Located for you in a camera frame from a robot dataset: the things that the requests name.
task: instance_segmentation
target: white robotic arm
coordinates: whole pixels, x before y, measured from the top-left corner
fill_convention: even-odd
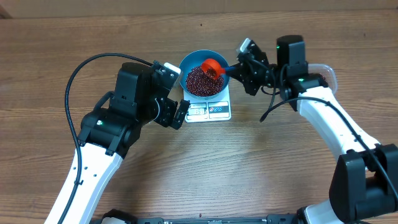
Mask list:
[[[298,96],[309,96],[329,101],[343,113],[344,117],[361,136],[368,148],[374,149],[377,144],[380,144],[355,123],[355,121],[337,102],[330,88],[318,86],[307,89],[306,92],[299,93]],[[359,142],[357,142],[347,125],[338,116],[336,111],[331,109],[329,106],[313,100],[298,100],[297,111],[312,124],[323,140],[325,140],[336,161],[340,155],[346,154],[350,149],[355,150],[356,152],[364,151],[364,148]]]
[[[307,89],[306,92],[300,93],[298,96],[309,96],[329,101],[344,114],[345,118],[349,121],[352,127],[354,127],[355,131],[361,135],[363,141],[370,149],[374,149],[376,145],[379,144],[376,139],[365,133],[354,122],[354,120],[337,102],[330,88],[318,86]],[[347,128],[347,125],[341,120],[336,111],[331,109],[329,106],[313,100],[298,100],[297,111],[312,124],[323,140],[325,140],[336,161],[340,155],[346,154],[348,150],[352,149],[356,152],[364,151],[364,148],[359,142],[357,142],[356,138]],[[304,213],[307,224],[343,223],[337,218],[329,200],[317,205],[308,206]]]
[[[105,154],[106,149],[87,143],[81,147],[82,171],[81,184],[77,188],[75,198],[64,219],[64,223],[89,223],[102,193],[113,174],[119,169],[123,158],[114,153]],[[47,217],[45,224],[57,223],[65,209],[70,192],[75,185],[77,173],[77,155],[73,158],[68,177],[63,184],[54,206]]]

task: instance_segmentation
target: wood grain surface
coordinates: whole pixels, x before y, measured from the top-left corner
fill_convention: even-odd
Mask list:
[[[211,49],[235,63],[254,39],[276,61],[275,40],[301,34],[310,63],[335,69],[337,99],[383,144],[398,143],[398,11],[308,11],[74,19],[0,20],[0,223],[43,223],[65,181],[73,141],[67,80],[84,59],[122,52],[178,65]],[[120,58],[88,64],[73,82],[75,126],[113,90]],[[294,213],[328,198],[335,160],[289,106],[263,123],[270,97],[230,82],[232,120],[142,129],[99,201],[138,217],[258,217]],[[175,100],[182,97],[177,89]],[[373,223],[397,223],[390,214]]]
[[[10,19],[10,18],[11,18],[11,16],[0,4],[0,19]]]
[[[395,9],[397,0],[0,0],[13,18]]]

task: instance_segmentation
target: red scoop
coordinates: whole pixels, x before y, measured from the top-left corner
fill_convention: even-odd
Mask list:
[[[209,58],[206,59],[202,65],[201,69],[206,75],[214,80],[220,77],[221,74],[225,74],[225,69],[221,67],[221,65],[214,59]]]

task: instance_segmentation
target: blue bowl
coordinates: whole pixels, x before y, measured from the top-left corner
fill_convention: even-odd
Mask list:
[[[220,65],[223,68],[228,67],[228,63],[225,60],[225,58],[223,58],[223,56],[221,56],[219,53],[214,52],[212,50],[197,50],[195,52],[192,52],[190,54],[188,54],[182,61],[180,64],[180,69],[182,71],[182,78],[180,81],[180,84],[182,86],[182,88],[192,97],[200,99],[200,100],[210,100],[216,96],[219,95],[219,93],[213,95],[213,96],[196,96],[192,93],[190,93],[187,90],[187,75],[188,73],[190,73],[192,71],[193,68],[195,68],[196,66],[200,66],[206,59],[212,58],[214,60],[216,60],[218,63],[220,63]],[[224,85],[220,91],[220,93],[226,88],[226,86],[228,85],[229,82],[229,76],[227,75],[222,75],[222,77],[224,78]]]

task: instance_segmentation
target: robotic arm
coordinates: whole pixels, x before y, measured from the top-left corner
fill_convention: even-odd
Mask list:
[[[398,210],[395,197],[395,188],[398,186],[398,148],[393,144],[380,145],[376,139],[366,134],[336,101],[322,75],[309,72],[301,36],[288,35],[277,39],[277,64],[269,64],[266,53],[250,39],[242,42],[237,53],[239,63],[226,70],[228,76],[241,82],[246,93],[253,96],[262,86],[273,88],[272,102],[278,88],[283,103],[289,102],[293,110],[305,117],[325,140],[337,161],[329,191],[330,199],[301,208],[296,214],[230,218],[224,221],[137,219],[113,210],[98,220],[99,224],[339,224]],[[128,149],[138,140],[143,125],[153,120],[164,127],[181,127],[189,102],[182,100],[177,110],[177,102],[167,98],[179,75],[179,68],[168,63],[160,65],[155,62],[151,66],[138,63],[122,65],[115,91],[105,94],[81,122],[78,139],[83,170],[64,223],[90,222],[106,184],[121,165]],[[108,99],[109,108],[101,108]],[[323,100],[327,104],[308,99]],[[360,135],[360,141],[353,131]],[[77,153],[45,223],[57,223],[67,206],[69,194],[76,185],[76,155]],[[366,178],[366,169],[375,172],[375,176]]]
[[[115,91],[105,94],[81,122],[78,135],[82,170],[80,183],[61,223],[89,223],[98,201],[129,148],[139,139],[141,128],[150,121],[179,129],[189,102],[167,98],[181,70],[169,63],[152,66],[124,63]],[[102,105],[109,99],[109,108]],[[78,153],[68,177],[45,223],[57,223],[68,205],[78,172]]]
[[[398,148],[393,144],[382,146],[365,133],[337,102],[322,75],[308,72],[302,37],[288,35],[277,39],[277,65],[269,65],[266,54],[250,39],[243,41],[237,51],[239,63],[233,66],[234,70],[226,70],[227,75],[240,81],[250,95],[255,95],[260,86],[274,87],[274,94],[279,88],[282,99],[314,126],[337,161],[330,199],[301,208],[287,223],[351,223],[397,211]],[[387,175],[383,175],[377,162]],[[366,168],[375,176],[366,178]]]

